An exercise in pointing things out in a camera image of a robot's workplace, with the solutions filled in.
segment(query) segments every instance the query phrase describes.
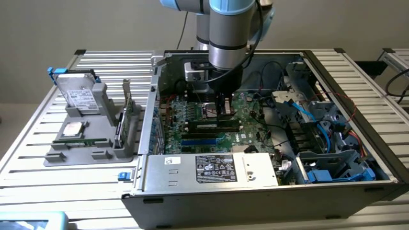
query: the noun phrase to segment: sticker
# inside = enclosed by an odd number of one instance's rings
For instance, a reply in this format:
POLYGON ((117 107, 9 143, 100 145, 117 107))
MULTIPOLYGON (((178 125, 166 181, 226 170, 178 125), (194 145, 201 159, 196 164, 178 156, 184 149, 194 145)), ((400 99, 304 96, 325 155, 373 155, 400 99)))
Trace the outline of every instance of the sticker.
POLYGON ((180 157, 165 157, 165 164, 180 164, 180 157))
POLYGON ((200 184, 237 182, 233 155, 196 156, 196 181, 200 184))
POLYGON ((68 90, 68 97, 74 104, 74 107, 81 110, 97 109, 94 96, 90 90, 68 90))

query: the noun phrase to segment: white label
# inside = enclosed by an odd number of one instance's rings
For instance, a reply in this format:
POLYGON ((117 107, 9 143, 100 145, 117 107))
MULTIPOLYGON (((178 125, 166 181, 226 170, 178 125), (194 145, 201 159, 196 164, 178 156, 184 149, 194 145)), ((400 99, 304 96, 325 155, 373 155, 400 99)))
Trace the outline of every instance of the white label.
POLYGON ((72 103, 80 111, 97 109, 94 96, 90 90, 68 90, 66 93, 72 103))
POLYGON ((180 157, 165 157, 165 164, 180 164, 180 157))

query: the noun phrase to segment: robotic arm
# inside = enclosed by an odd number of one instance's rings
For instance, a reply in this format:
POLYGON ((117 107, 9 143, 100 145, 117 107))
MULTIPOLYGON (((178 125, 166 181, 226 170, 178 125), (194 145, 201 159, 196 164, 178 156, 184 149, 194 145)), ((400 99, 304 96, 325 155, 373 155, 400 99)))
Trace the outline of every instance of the robotic arm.
POLYGON ((232 93, 241 86, 242 64, 250 61, 254 49, 265 35, 273 16, 270 0, 160 0, 161 4, 197 16, 198 46, 209 50, 206 83, 216 93, 218 114, 225 115, 225 106, 232 102, 232 93), (254 45, 248 51, 248 40, 254 45))

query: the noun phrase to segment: white wall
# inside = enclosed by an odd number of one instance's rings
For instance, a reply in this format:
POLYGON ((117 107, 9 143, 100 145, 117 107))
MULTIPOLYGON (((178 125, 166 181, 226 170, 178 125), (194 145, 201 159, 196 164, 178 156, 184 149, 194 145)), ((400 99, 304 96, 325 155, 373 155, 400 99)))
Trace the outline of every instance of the white wall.
MULTIPOLYGON (((261 48, 342 47, 374 59, 382 47, 409 47, 409 0, 276 0, 261 48)), ((0 102, 37 103, 50 88, 47 67, 76 49, 176 47, 184 13, 158 0, 1 0, 0 102)), ((194 16, 181 48, 194 43, 194 16)))

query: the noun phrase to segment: aluminum extrusion table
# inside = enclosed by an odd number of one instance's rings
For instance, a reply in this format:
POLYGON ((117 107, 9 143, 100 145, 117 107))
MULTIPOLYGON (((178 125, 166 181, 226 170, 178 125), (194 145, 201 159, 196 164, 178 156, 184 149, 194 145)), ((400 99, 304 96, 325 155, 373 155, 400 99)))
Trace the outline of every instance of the aluminum extrusion table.
MULTIPOLYGON (((108 85, 108 96, 124 101, 122 79, 141 106, 150 82, 152 51, 90 52, 74 55, 68 68, 94 69, 108 85)), ((409 118, 345 53, 313 50, 369 123, 409 168, 409 118)), ((53 87, 0 162, 0 211, 64 211, 69 229, 136 230, 137 223, 118 199, 118 172, 136 163, 43 166, 44 155, 65 118, 65 100, 53 87)), ((222 230, 409 229, 409 194, 377 202, 348 219, 229 226, 222 230)))

